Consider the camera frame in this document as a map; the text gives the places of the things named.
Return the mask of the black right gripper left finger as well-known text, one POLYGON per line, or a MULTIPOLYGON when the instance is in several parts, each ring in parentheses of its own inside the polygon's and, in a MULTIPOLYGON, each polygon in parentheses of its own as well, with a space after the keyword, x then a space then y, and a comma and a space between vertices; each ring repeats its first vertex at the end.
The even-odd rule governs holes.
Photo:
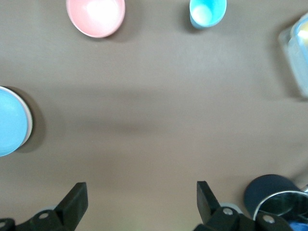
POLYGON ((2 218, 0 229, 2 231, 74 231, 87 208, 87 184, 79 182, 54 209, 40 211, 18 225, 12 218, 2 218))

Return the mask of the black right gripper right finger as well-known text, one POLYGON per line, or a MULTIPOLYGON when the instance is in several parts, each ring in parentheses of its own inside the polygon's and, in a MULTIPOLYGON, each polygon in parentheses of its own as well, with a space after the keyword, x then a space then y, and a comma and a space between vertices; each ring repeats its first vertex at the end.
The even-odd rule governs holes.
POLYGON ((290 231, 283 218, 259 213, 252 220, 229 206, 221 206, 206 181, 196 184, 197 208, 202 223, 196 231, 290 231))

